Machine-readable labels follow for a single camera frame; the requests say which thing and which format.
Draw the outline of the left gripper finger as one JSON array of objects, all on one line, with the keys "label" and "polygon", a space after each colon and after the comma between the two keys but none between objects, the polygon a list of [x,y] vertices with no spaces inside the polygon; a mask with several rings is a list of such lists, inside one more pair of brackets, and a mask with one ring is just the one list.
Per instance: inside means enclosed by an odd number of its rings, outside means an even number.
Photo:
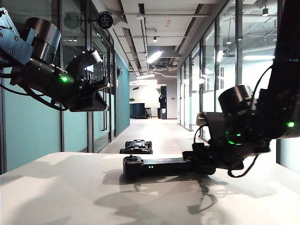
[{"label": "left gripper finger", "polygon": [[93,98],[93,111],[108,111],[109,105],[100,95],[99,91],[95,92],[95,96]]},{"label": "left gripper finger", "polygon": [[110,87],[109,78],[103,77],[102,80],[90,80],[89,88],[93,90],[102,90]]}]

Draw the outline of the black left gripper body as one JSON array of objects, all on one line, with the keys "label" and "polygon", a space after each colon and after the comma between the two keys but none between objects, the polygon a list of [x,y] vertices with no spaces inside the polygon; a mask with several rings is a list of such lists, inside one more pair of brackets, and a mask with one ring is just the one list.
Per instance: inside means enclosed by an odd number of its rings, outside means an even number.
[{"label": "black left gripper body", "polygon": [[92,112],[96,110],[95,93],[93,86],[95,80],[75,80],[67,76],[70,92],[67,95],[67,108],[71,112]]}]

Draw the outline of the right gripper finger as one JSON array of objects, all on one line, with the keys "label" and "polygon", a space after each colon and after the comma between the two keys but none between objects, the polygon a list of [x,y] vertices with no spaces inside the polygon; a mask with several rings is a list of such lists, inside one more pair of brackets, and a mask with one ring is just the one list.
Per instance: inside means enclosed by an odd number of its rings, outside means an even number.
[{"label": "right gripper finger", "polygon": [[210,146],[204,145],[203,142],[195,142],[192,144],[192,149],[196,153],[209,153],[210,152]]},{"label": "right gripper finger", "polygon": [[198,172],[204,173],[206,175],[212,175],[216,171],[216,164],[213,157],[196,151],[184,151],[182,153],[183,159],[185,161],[190,161],[195,166]]}]

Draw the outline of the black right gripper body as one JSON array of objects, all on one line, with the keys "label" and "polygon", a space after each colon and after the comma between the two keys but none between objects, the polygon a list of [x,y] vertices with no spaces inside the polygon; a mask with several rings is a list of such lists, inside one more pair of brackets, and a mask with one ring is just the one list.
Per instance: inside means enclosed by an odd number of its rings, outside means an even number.
[{"label": "black right gripper body", "polygon": [[212,155],[216,168],[243,169],[243,160],[270,151],[269,139],[262,139],[246,144],[231,144],[225,138],[208,141],[209,154]]}]

